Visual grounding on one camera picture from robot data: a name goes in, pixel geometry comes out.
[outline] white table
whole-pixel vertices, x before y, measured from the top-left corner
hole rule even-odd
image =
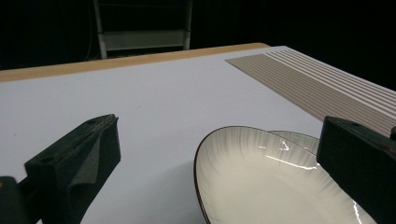
[[[207,134],[240,125],[320,136],[321,121],[224,61],[271,50],[1,82],[0,175],[21,181],[41,150],[115,114],[121,162],[82,223],[205,223],[193,159]]]

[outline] wooden table edge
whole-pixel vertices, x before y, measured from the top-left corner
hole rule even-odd
[[[82,63],[63,63],[31,68],[10,69],[0,71],[0,82],[9,82],[39,77],[56,77],[61,75],[75,74],[81,72],[106,70],[123,66],[138,65],[144,63],[167,62],[179,59],[207,56],[213,54],[227,53],[247,49],[261,49],[269,46],[263,43],[250,43],[215,47],[207,49],[191,49],[166,53],[148,54],[133,57],[97,60]]]

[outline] ribbed panel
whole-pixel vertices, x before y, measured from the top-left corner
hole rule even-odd
[[[396,126],[396,92],[296,50],[226,61],[321,121],[350,119],[385,136]]]

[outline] black background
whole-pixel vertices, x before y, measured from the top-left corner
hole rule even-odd
[[[184,24],[183,7],[101,10],[105,31],[174,29]],[[192,49],[252,42],[288,46],[396,90],[396,7],[390,1],[195,0],[191,26]],[[0,69],[99,58],[91,0],[0,1]]]

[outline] metal shelf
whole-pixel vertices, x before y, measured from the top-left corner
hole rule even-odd
[[[186,17],[184,19],[185,27],[184,29],[179,30],[105,32],[102,27],[102,18],[99,6],[145,7],[146,5],[99,3],[98,0],[93,0],[93,5],[102,59],[106,59],[107,52],[111,50],[153,49],[166,47],[183,47],[183,49],[190,48],[192,0],[186,0]],[[162,8],[167,6],[147,5],[147,7]]]

